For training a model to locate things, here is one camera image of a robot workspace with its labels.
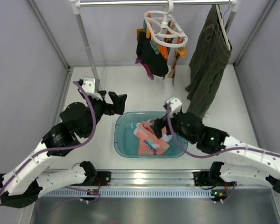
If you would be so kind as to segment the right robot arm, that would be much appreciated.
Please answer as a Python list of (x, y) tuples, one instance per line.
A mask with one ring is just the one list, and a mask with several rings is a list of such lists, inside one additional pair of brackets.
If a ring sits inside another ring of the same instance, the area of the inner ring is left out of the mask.
[(192, 113), (179, 112), (156, 119), (151, 128), (157, 138), (167, 128), (175, 138), (180, 136), (195, 145), (203, 155), (188, 155), (198, 159), (215, 157), (209, 169), (210, 179), (217, 182), (250, 182), (272, 188), (280, 194), (280, 153), (274, 153), (244, 143), (227, 132), (205, 126)]

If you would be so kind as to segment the purple orange argyle sock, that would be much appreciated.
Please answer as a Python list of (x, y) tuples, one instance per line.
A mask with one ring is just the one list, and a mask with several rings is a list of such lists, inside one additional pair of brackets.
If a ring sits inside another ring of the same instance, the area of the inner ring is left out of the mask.
[(144, 32), (144, 28), (139, 28), (136, 30), (136, 39), (137, 39), (137, 47), (136, 47), (136, 61), (135, 64), (141, 64), (145, 69), (147, 76), (154, 80), (154, 75), (151, 72), (147, 63), (142, 61), (143, 49), (144, 49), (144, 41), (146, 40), (146, 33)]

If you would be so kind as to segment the orange clothes peg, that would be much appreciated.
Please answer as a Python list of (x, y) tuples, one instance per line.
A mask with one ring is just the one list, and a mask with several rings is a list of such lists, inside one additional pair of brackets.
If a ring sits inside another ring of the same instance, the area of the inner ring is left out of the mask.
[(176, 48), (176, 52), (183, 58), (185, 58), (186, 56), (186, 47), (185, 46), (182, 46), (182, 47), (179, 47), (179, 48)]

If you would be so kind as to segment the white round clip hanger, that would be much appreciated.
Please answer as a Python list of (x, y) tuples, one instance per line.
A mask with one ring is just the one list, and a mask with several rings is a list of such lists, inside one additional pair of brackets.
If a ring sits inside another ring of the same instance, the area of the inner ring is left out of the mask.
[(184, 48), (188, 37), (172, 16), (174, 3), (168, 1), (163, 11), (151, 10), (144, 13), (144, 30), (146, 38), (150, 39), (156, 46), (168, 48)]

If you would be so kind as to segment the pink patterned sock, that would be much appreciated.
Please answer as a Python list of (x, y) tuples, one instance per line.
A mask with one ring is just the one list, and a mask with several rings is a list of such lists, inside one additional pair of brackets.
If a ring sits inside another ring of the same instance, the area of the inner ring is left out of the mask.
[(152, 125), (154, 120), (142, 121), (134, 130), (133, 134), (138, 137), (140, 140), (158, 140), (156, 137)]
[(140, 140), (138, 155), (152, 156), (163, 155), (170, 148), (170, 145), (162, 139), (158, 140)]

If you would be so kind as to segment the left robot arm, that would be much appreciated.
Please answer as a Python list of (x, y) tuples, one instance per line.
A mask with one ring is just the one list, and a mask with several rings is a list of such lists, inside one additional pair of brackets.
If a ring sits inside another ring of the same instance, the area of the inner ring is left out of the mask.
[[(50, 191), (69, 185), (90, 185), (97, 171), (90, 161), (83, 161), (64, 171), (43, 174), (53, 162), (84, 146), (80, 138), (90, 141), (103, 115), (122, 115), (127, 94), (99, 91), (102, 98), (85, 97), (86, 104), (74, 102), (60, 113), (61, 123), (53, 126), (36, 149), (13, 171), (0, 174), (0, 206), (24, 208)], [(112, 103), (104, 99), (108, 94)]]

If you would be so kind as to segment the black sock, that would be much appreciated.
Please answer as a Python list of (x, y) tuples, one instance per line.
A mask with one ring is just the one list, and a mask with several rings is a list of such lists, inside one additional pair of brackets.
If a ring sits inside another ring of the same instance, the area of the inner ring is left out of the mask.
[(138, 37), (136, 55), (150, 69), (156, 67), (160, 55), (156, 54), (155, 50), (151, 47), (150, 40), (146, 38), (146, 33), (143, 31), (140, 32)]
[(166, 69), (167, 61), (161, 53), (156, 54), (152, 47), (146, 49), (144, 54), (145, 62), (148, 64), (151, 72), (158, 76), (163, 77), (163, 72)]

